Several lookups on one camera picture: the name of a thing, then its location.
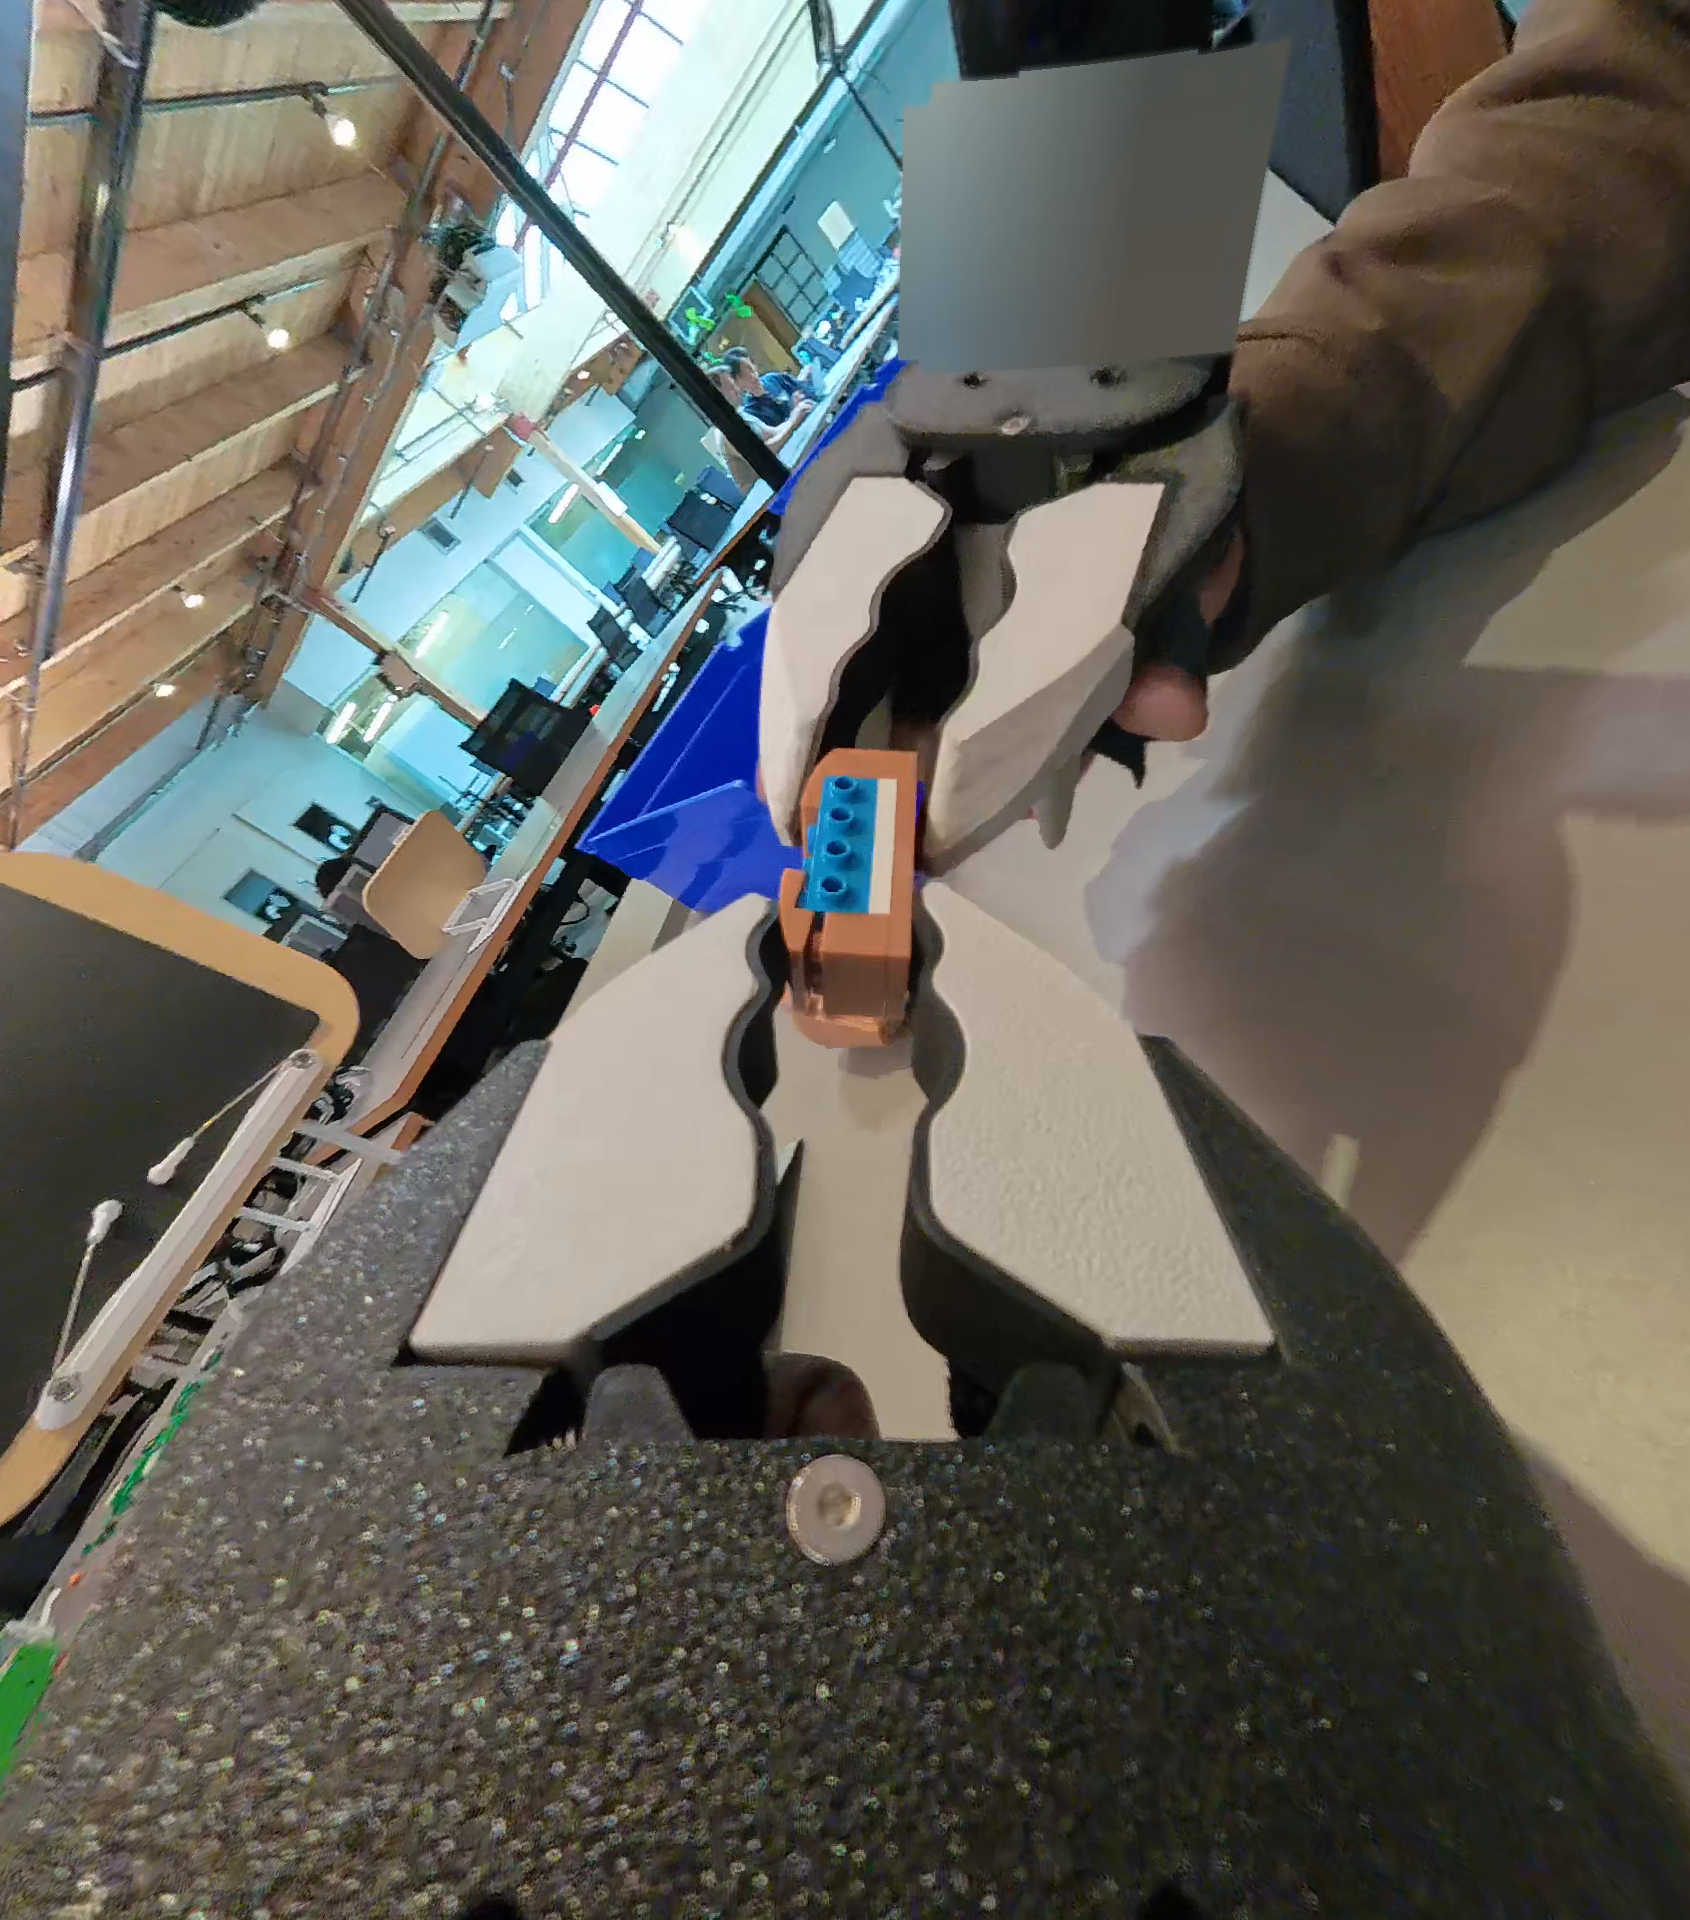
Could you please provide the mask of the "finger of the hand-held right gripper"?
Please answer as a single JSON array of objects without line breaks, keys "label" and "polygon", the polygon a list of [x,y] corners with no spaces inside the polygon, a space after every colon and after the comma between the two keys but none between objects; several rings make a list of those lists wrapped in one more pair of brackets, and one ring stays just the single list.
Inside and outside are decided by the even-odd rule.
[{"label": "finger of the hand-held right gripper", "polygon": [[883,603],[910,563],[947,534],[952,505],[903,476],[846,481],[767,624],[758,785],[779,837],[798,848],[805,790],[835,747],[855,747],[888,702],[893,668],[880,639]]},{"label": "finger of the hand-held right gripper", "polygon": [[1006,603],[936,723],[929,874],[955,871],[1026,816],[1048,848],[1064,840],[1090,742],[1132,681],[1129,602],[1165,498],[1160,481],[1105,481],[1008,528]]}]

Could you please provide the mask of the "person's right forearm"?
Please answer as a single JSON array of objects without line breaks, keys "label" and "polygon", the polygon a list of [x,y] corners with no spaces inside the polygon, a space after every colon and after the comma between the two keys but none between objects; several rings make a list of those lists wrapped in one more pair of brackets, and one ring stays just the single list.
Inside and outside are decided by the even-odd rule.
[{"label": "person's right forearm", "polygon": [[1243,328],[1213,668],[1690,379],[1690,2],[1531,3]]}]

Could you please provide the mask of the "black floor lamp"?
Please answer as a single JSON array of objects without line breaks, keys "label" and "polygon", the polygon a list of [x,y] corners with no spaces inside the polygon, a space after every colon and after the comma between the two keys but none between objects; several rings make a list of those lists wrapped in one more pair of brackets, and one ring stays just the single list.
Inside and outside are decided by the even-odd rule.
[{"label": "black floor lamp", "polygon": [[785,481],[788,476],[785,462],[740,418],[737,405],[720,394],[714,378],[703,369],[692,352],[668,331],[667,324],[650,312],[593,240],[560,210],[544,181],[527,170],[509,136],[474,105],[463,84],[449,77],[449,72],[427,51],[418,36],[400,22],[393,3],[340,2],[338,8],[366,42],[391,59],[418,102],[431,109],[449,137],[474,158],[498,191],[518,204],[537,228],[544,230],[554,252],[618,316],[627,331],[662,366],[668,378],[690,396],[704,419],[734,442],[740,455],[763,480],[774,485]]}]

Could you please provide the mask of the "brown white blue brick assembly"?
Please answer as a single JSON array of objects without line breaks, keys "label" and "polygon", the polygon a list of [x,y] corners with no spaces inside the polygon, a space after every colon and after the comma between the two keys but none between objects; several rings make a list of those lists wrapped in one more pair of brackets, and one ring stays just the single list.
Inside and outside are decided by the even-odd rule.
[{"label": "brown white blue brick assembly", "polygon": [[802,790],[779,924],[788,1015],[813,1044],[887,1045],[906,1028],[924,797],[916,762],[836,747]]}]

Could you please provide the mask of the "wood-edged black panel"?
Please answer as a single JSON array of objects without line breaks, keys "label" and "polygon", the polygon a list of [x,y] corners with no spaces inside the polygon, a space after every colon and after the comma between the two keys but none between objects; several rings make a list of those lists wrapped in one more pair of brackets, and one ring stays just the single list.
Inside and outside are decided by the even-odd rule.
[{"label": "wood-edged black panel", "polygon": [[0,854],[0,1529],[74,1459],[361,1023],[331,966]]}]

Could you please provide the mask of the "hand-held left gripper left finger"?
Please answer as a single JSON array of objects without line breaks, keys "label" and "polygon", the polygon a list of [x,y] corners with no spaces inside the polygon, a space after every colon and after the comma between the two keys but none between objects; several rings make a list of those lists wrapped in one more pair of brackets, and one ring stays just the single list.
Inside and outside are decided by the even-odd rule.
[{"label": "hand-held left gripper left finger", "polygon": [[745,895],[618,972],[553,1034],[409,1331],[444,1363],[558,1363],[763,1243],[779,1150],[768,956]]}]

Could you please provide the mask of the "long wooden table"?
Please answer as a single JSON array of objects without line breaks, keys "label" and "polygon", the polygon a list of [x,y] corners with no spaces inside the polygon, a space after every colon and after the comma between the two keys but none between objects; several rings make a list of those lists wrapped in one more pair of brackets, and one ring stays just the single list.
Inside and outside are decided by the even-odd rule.
[{"label": "long wooden table", "polygon": [[588,720],[571,753],[544,780],[524,822],[497,855],[491,881],[498,908],[484,924],[456,927],[438,956],[427,961],[375,1044],[354,1069],[354,1095],[345,1116],[350,1134],[371,1138],[399,1121],[466,1020],[474,998],[506,956],[547,877],[571,852],[591,810],[631,751],[638,725],[650,713],[667,678],[703,629],[719,597],[732,556],[746,556],[767,524],[767,505],[748,507],[714,556],[690,578],[681,612],[650,641]]}]

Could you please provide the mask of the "blue plastic bin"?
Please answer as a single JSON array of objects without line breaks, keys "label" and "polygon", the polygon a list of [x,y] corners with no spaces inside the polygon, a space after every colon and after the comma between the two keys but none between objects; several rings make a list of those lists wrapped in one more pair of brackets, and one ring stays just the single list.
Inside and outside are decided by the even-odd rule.
[{"label": "blue plastic bin", "polygon": [[763,607],[719,639],[576,842],[700,913],[776,900],[800,864],[758,790],[767,624]]},{"label": "blue plastic bin", "polygon": [[800,454],[787,474],[785,485],[770,495],[767,501],[768,515],[785,515],[791,499],[798,491],[798,485],[809,472],[809,468],[836,442],[863,414],[865,410],[876,405],[893,382],[909,368],[909,360],[891,352],[874,372],[863,378],[849,397],[841,403],[835,415],[827,422],[825,430],[810,443],[810,447]]}]

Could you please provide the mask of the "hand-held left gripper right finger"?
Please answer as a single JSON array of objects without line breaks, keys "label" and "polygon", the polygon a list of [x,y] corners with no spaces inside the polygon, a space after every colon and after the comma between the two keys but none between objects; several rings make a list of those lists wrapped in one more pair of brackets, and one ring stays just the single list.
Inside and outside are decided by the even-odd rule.
[{"label": "hand-held left gripper right finger", "polygon": [[916,927],[915,1327],[959,1363],[1271,1351],[1236,1235],[1123,1015],[941,879]]}]

